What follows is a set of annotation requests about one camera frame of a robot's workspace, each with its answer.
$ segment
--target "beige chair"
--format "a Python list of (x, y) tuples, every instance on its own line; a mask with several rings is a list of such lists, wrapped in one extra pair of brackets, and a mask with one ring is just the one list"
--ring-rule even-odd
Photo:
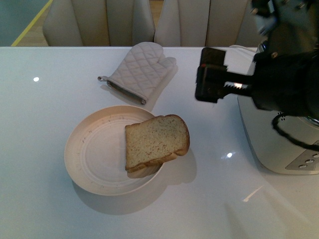
[(249, 0), (164, 0), (155, 33), (162, 46), (257, 47), (257, 33)]
[(149, 0), (54, 0), (43, 25), (49, 46), (133, 46), (154, 34)]

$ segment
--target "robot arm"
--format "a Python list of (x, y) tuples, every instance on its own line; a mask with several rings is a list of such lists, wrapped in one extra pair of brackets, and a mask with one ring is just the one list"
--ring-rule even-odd
[(228, 94), (244, 95), (260, 110), (319, 119), (319, 1), (252, 0), (252, 9), (260, 34), (268, 37), (254, 57), (254, 74), (227, 72), (225, 52), (204, 48), (195, 97), (216, 103)]

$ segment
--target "quilted oven mitt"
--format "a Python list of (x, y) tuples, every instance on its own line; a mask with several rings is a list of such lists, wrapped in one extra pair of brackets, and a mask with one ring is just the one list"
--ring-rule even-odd
[(163, 48), (153, 42), (142, 42), (132, 47), (116, 71), (110, 76), (100, 76), (99, 81), (133, 97), (145, 105), (164, 77), (176, 65), (176, 59), (166, 57)]

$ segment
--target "wooden floor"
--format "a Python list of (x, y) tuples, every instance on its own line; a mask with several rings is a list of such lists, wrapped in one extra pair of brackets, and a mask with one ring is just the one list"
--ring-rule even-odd
[[(161, 9), (162, 0), (150, 0), (151, 11), (154, 19), (155, 27), (157, 27)], [(16, 44), (16, 46), (48, 46), (42, 33), (42, 26), (46, 15), (49, 11), (48, 7), (43, 14), (38, 18), (30, 30), (23, 36), (23, 38)]]

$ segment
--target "plate rim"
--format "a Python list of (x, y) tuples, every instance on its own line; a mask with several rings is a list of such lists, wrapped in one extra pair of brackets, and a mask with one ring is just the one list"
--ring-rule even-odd
[(89, 118), (93, 117), (93, 115), (96, 115), (102, 111), (105, 111), (105, 110), (112, 110), (114, 108), (130, 108), (130, 109), (136, 109), (138, 111), (143, 111), (147, 114), (150, 114), (150, 116), (153, 116), (154, 117), (154, 114), (151, 113), (150, 111), (146, 110), (146, 109), (143, 109), (141, 107), (138, 107), (138, 106), (131, 106), (131, 105), (116, 105), (116, 106), (110, 106), (110, 107), (105, 107), (105, 108), (102, 108), (100, 110), (97, 110), (89, 115), (87, 115), (85, 118), (83, 118), (75, 127), (74, 129), (72, 130), (72, 132), (70, 133), (70, 135), (68, 136), (68, 139), (66, 141), (66, 144), (65, 144), (65, 148), (64, 148), (64, 164), (65, 164), (65, 168), (66, 168), (66, 171), (68, 173), (68, 175), (70, 176), (71, 180), (77, 185), (79, 186), (80, 188), (82, 188), (83, 190), (85, 191), (88, 191), (90, 193), (93, 193), (93, 194), (97, 194), (97, 195), (102, 195), (102, 196), (120, 196), (120, 195), (125, 195), (125, 194), (128, 194), (128, 193), (132, 193), (132, 192), (135, 192), (137, 190), (139, 190), (140, 188), (144, 187), (145, 185), (147, 185), (148, 183), (150, 183), (157, 175), (158, 173), (161, 171), (163, 165), (161, 165), (158, 169), (157, 172), (155, 172), (150, 178), (149, 180), (147, 180), (145, 183), (143, 183), (142, 185), (138, 186), (137, 188), (134, 188), (132, 190), (129, 190), (127, 192), (119, 192), (119, 193), (101, 193), (101, 192), (96, 192), (96, 190), (90, 190), (90, 188), (87, 188), (87, 187), (84, 187), (83, 185), (81, 185), (81, 183), (77, 182), (77, 180), (75, 180), (71, 175), (73, 175), (71, 172), (70, 172), (70, 167), (68, 167), (67, 165), (67, 161), (69, 161), (70, 159), (67, 158), (67, 150), (68, 150), (68, 147), (69, 147), (69, 144), (70, 144), (70, 141), (71, 141), (71, 138), (73, 136), (73, 134), (75, 134), (75, 132), (77, 131), (77, 129), (80, 127), (81, 124), (83, 124), (86, 120), (89, 120)]

